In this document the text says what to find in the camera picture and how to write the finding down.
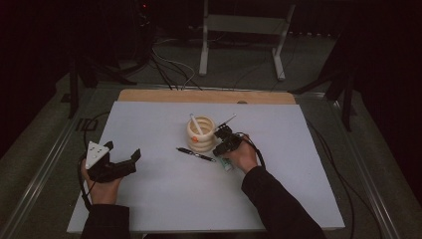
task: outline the hand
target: hand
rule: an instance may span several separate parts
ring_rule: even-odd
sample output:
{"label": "hand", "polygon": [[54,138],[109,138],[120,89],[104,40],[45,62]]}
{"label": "hand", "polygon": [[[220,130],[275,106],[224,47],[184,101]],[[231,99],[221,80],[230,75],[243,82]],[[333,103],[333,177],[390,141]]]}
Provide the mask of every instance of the hand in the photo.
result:
{"label": "hand", "polygon": [[[249,136],[244,135],[243,139],[249,140]],[[236,150],[225,152],[223,156],[231,159],[245,174],[258,166],[255,150],[243,140]]]}
{"label": "hand", "polygon": [[90,180],[90,177],[88,176],[87,169],[85,168],[85,161],[86,159],[82,161],[81,172],[87,181],[88,188],[92,188],[90,192],[92,204],[115,204],[117,201],[118,186],[123,178],[121,177],[111,182],[96,182],[94,185],[94,182]]}

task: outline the metal frame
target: metal frame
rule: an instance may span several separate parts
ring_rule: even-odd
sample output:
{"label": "metal frame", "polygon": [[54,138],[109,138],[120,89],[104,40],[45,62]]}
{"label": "metal frame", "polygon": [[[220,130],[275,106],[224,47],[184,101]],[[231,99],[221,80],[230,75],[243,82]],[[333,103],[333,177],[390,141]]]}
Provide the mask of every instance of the metal frame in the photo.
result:
{"label": "metal frame", "polygon": [[273,49],[272,55],[274,65],[277,73],[277,80],[283,81],[285,71],[283,69],[280,54],[285,44],[290,22],[292,20],[295,6],[290,6],[289,12],[285,19],[283,18],[261,18],[261,17],[241,17],[241,16],[226,16],[214,15],[208,13],[208,0],[204,0],[204,25],[202,35],[202,52],[201,62],[199,64],[199,75],[207,75],[208,66],[208,31],[222,31],[222,32],[240,32],[240,33],[257,33],[279,35],[279,45]]}
{"label": "metal frame", "polygon": [[370,175],[370,172],[366,166],[363,156],[360,154],[360,151],[356,145],[356,142],[352,134],[345,129],[341,121],[341,108],[337,101],[327,102],[331,108],[333,117],[336,121],[338,129],[341,131],[343,138],[349,148],[350,153],[352,154],[353,162],[355,163],[356,171],[359,174],[359,178],[362,182],[363,188],[366,191],[366,195],[369,199],[369,202],[372,205],[372,209],[376,215],[376,218],[381,227],[383,238],[385,239],[399,239],[401,238],[397,228],[395,227],[387,207],[382,199],[381,194],[378,192],[376,185]]}
{"label": "metal frame", "polygon": [[19,229],[25,222],[32,207],[37,201],[38,196],[42,192],[44,185],[49,179],[50,174],[54,170],[60,155],[62,154],[72,133],[75,130],[75,126],[77,125],[81,112],[84,111],[87,104],[90,102],[94,91],[95,90],[93,89],[85,89],[83,97],[81,98],[81,107],[75,112],[75,116],[72,119],[69,119],[69,121],[66,123],[56,142],[53,144],[49,154],[44,159],[43,164],[40,166],[35,176],[28,184],[22,198],[18,202],[18,205],[2,228],[0,232],[0,238],[14,238],[19,232]]}

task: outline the wooden edge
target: wooden edge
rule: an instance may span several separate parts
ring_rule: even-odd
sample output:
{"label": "wooden edge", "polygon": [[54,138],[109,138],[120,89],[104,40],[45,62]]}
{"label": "wooden edge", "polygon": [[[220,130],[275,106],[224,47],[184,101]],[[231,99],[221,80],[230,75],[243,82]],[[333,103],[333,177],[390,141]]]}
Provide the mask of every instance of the wooden edge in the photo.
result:
{"label": "wooden edge", "polygon": [[295,105],[290,93],[232,92],[232,91],[170,91],[126,89],[120,92],[119,102],[171,103],[247,103],[268,105]]}

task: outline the black sleeve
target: black sleeve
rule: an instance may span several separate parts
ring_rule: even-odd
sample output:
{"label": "black sleeve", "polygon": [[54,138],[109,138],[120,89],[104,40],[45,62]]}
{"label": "black sleeve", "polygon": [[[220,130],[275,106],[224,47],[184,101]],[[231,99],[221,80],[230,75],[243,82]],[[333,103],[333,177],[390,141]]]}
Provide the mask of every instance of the black sleeve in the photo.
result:
{"label": "black sleeve", "polygon": [[81,238],[129,239],[129,208],[117,205],[93,205]]}
{"label": "black sleeve", "polygon": [[246,174],[242,190],[257,207],[270,238],[325,238],[299,202],[263,167]]}

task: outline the table leg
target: table leg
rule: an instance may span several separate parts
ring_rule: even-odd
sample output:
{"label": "table leg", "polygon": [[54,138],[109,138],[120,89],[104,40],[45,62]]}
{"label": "table leg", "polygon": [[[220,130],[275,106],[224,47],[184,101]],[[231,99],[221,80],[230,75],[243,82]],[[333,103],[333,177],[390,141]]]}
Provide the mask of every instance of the table leg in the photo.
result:
{"label": "table leg", "polygon": [[207,75],[208,66],[208,0],[204,0],[204,25],[202,33],[202,52],[199,64],[199,76]]}
{"label": "table leg", "polygon": [[280,58],[280,55],[282,53],[283,45],[285,44],[286,38],[288,36],[289,32],[289,26],[292,20],[293,12],[295,11],[296,5],[291,5],[288,15],[286,16],[286,24],[285,27],[280,34],[280,42],[277,48],[273,49],[273,60],[274,60],[274,66],[276,67],[276,73],[277,73],[277,80],[278,81],[284,81],[286,79],[285,76],[285,70],[283,69],[282,59]]}

